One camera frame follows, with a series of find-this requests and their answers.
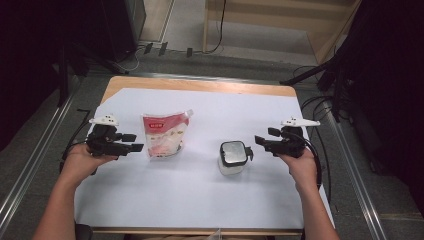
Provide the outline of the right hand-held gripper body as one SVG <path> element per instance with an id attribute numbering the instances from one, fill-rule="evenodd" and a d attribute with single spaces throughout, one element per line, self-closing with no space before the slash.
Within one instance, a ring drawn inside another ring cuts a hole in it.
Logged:
<path id="1" fill-rule="evenodd" d="M 291 117 L 282 121 L 281 125 L 282 128 L 279 129 L 281 131 L 280 140 L 266 140 L 265 150 L 275 156 L 283 154 L 298 158 L 306 147 L 302 128 L 320 126 L 321 123 L 319 121 Z"/>

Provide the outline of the white pouch with red label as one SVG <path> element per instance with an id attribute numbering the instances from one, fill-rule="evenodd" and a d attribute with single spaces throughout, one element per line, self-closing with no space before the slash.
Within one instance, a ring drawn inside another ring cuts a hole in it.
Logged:
<path id="1" fill-rule="evenodd" d="M 148 155 L 151 158 L 169 157 L 177 154 L 183 144 L 183 136 L 193 116 L 192 110 L 141 117 Z"/>

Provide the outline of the person's left hand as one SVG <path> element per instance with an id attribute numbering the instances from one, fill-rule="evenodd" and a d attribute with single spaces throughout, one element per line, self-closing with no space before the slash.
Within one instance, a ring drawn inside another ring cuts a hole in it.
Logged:
<path id="1" fill-rule="evenodd" d="M 77 144 L 68 152 L 58 182 L 76 188 L 99 166 L 117 159 L 110 155 L 93 156 L 87 144 Z"/>

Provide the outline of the black upright stand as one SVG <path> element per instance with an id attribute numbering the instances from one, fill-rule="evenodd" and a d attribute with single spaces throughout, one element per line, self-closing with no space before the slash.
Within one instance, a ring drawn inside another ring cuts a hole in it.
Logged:
<path id="1" fill-rule="evenodd" d="M 64 43 L 58 52 L 59 107 L 63 106 L 69 97 L 68 67 L 71 67 L 77 76 L 85 76 L 88 73 L 81 47 L 74 42 Z"/>

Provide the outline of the wooden shelf frame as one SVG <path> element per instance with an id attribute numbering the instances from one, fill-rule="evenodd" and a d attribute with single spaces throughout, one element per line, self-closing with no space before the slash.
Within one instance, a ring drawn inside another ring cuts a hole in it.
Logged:
<path id="1" fill-rule="evenodd" d="M 351 26 L 362 0 L 205 0 L 203 50 L 210 21 L 301 30 L 318 64 L 324 63 Z"/>

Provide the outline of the black cabinet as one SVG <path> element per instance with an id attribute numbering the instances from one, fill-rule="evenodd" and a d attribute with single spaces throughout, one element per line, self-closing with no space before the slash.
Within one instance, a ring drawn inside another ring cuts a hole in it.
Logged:
<path id="1" fill-rule="evenodd" d="M 100 0 L 105 18 L 106 58 L 121 61 L 137 49 L 146 20 L 144 0 Z"/>

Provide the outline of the black curtain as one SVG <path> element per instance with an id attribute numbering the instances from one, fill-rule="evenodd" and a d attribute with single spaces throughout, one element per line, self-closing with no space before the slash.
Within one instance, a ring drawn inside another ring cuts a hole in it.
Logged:
<path id="1" fill-rule="evenodd" d="M 0 0 L 0 151 L 58 89 L 58 52 L 95 0 Z"/>
<path id="2" fill-rule="evenodd" d="M 367 152 L 424 216 L 424 0 L 362 0 L 341 48 Z"/>

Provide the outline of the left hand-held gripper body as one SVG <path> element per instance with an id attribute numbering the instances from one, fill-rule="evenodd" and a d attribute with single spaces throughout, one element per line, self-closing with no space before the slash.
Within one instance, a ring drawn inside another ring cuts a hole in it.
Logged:
<path id="1" fill-rule="evenodd" d="M 123 139 L 121 133 L 117 133 L 118 120 L 113 115 L 95 117 L 89 120 L 92 131 L 86 138 L 93 156 L 111 155 L 126 156 L 131 146 L 118 143 Z"/>

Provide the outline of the black tripod stand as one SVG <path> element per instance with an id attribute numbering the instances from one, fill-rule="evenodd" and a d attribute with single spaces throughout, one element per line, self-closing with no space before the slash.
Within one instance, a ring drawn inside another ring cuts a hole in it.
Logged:
<path id="1" fill-rule="evenodd" d="M 321 92 L 330 91 L 332 93 L 330 96 L 332 102 L 331 113 L 334 119 L 339 122 L 342 119 L 340 115 L 342 110 L 342 89 L 343 83 L 346 81 L 347 65 L 348 61 L 341 55 L 336 54 L 330 60 L 298 76 L 294 76 L 289 80 L 280 80 L 279 84 L 283 86 L 294 86 L 303 80 L 321 73 L 321 77 L 317 82 L 317 88 Z"/>

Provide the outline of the person's right hand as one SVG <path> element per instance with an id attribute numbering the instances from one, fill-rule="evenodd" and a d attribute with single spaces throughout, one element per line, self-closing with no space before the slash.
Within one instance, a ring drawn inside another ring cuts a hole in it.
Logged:
<path id="1" fill-rule="evenodd" d="M 317 190 L 317 167 L 312 152 L 304 149 L 300 157 L 280 154 L 279 157 L 289 168 L 299 192 Z"/>

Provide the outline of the metal floor rail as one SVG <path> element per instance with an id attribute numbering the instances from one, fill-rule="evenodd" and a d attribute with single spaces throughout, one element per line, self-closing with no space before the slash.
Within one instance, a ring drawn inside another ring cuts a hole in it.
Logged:
<path id="1" fill-rule="evenodd" d="M 380 221 L 378 212 L 372 202 L 372 199 L 366 189 L 362 176 L 357 168 L 355 157 L 348 146 L 346 135 L 342 130 L 342 125 L 338 123 L 332 115 L 327 116 L 329 125 L 335 134 L 337 143 L 340 145 L 341 156 L 347 169 L 349 179 L 354 189 L 356 198 L 359 202 L 362 215 L 368 226 L 373 240 L 388 240 Z"/>
<path id="2" fill-rule="evenodd" d="M 232 78 L 232 77 L 195 76 L 195 75 L 166 74 L 166 73 L 138 73 L 135 75 L 118 75 L 118 74 L 95 72 L 91 74 L 91 77 L 104 77 L 108 80 L 110 80 L 112 77 L 136 77 L 136 78 L 153 78 L 153 79 L 163 78 L 163 79 L 218 81 L 218 82 L 280 86 L 280 83 L 278 80 L 260 80 L 260 79 L 258 80 L 258 79 Z"/>
<path id="3" fill-rule="evenodd" d="M 72 76 L 69 96 L 57 107 L 59 93 L 55 91 L 27 123 L 18 131 L 12 142 L 0 151 L 0 240 L 13 219 L 33 177 L 35 176 L 52 139 L 62 123 L 81 79 Z"/>

